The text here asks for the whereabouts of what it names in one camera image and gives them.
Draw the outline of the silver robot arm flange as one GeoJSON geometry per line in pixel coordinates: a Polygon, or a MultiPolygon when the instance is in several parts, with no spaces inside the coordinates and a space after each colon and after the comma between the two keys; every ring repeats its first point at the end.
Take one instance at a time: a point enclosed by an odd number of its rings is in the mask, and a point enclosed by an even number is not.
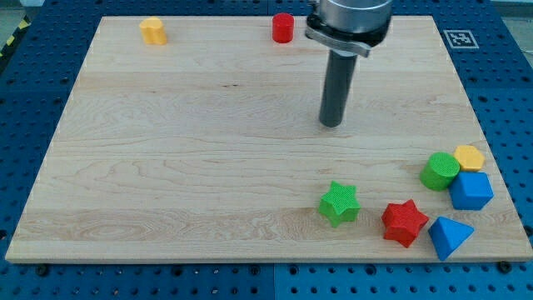
{"type": "Polygon", "coordinates": [[[387,35],[392,0],[316,0],[305,35],[345,56],[368,57],[387,35]]]}

